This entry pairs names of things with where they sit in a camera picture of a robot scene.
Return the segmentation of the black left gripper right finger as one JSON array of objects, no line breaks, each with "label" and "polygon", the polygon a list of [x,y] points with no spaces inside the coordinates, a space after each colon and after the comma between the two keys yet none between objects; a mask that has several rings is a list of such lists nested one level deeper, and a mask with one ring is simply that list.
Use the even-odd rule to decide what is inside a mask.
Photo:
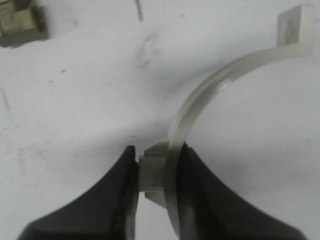
[{"label": "black left gripper right finger", "polygon": [[306,239],[233,192],[187,144],[180,153],[176,188],[181,240]]}]

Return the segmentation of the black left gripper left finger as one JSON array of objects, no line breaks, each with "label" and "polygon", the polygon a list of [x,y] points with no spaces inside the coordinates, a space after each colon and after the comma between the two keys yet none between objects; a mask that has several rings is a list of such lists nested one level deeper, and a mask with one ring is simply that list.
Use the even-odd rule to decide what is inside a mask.
[{"label": "black left gripper left finger", "polygon": [[88,191],[29,223],[20,240],[133,240],[139,198],[136,151],[127,146]]}]

